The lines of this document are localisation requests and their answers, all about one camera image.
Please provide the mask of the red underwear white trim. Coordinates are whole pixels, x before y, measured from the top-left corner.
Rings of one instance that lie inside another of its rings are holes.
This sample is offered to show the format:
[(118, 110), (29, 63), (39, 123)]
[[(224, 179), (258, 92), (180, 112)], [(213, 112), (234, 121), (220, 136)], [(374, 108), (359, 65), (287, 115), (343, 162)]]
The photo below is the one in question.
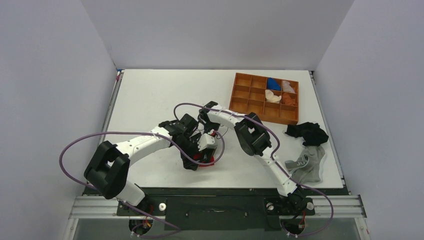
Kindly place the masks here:
[(193, 156), (193, 159), (198, 163), (206, 164), (199, 165), (200, 167), (213, 166), (215, 162), (215, 158), (212, 153), (197, 153)]

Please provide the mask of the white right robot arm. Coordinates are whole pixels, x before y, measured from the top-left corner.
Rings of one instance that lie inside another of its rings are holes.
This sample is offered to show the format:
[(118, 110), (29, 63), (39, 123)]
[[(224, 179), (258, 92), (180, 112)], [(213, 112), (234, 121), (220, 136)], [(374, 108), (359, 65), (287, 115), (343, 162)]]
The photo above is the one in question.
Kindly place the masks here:
[(293, 194), (298, 186), (283, 170), (276, 155), (280, 142), (277, 142), (276, 147), (272, 146), (270, 130), (262, 124), (254, 112), (237, 113), (211, 101), (206, 106), (200, 107), (198, 118), (205, 126), (223, 125), (235, 132), (242, 150), (262, 164), (278, 194), (284, 197), (282, 207), (287, 213), (294, 214), (302, 207), (300, 197)]

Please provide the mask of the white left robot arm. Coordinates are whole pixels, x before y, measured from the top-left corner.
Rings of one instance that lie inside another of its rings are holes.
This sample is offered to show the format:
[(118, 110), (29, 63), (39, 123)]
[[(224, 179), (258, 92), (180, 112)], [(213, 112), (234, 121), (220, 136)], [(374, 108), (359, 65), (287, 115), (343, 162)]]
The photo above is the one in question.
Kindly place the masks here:
[(143, 215), (149, 210), (149, 201), (147, 194), (128, 179), (130, 167), (171, 146), (182, 149), (180, 157), (187, 170), (195, 171), (200, 164), (212, 163), (217, 149), (216, 135), (213, 130), (196, 132), (197, 126), (198, 122), (185, 114), (180, 120), (161, 122), (147, 135), (115, 144), (104, 141), (97, 147), (83, 175), (106, 199), (125, 201), (136, 215)]

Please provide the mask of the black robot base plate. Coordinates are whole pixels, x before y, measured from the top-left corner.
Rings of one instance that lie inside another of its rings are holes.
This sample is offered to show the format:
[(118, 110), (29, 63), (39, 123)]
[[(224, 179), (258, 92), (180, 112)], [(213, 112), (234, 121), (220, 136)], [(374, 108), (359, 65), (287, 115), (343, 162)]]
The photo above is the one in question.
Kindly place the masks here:
[(282, 197), (274, 188), (147, 187), (141, 212), (116, 199), (86, 190), (75, 199), (71, 216), (79, 219), (127, 219), (132, 226), (157, 217), (166, 230), (290, 230), (304, 227), (305, 217), (341, 216), (347, 210), (348, 190), (302, 190)]

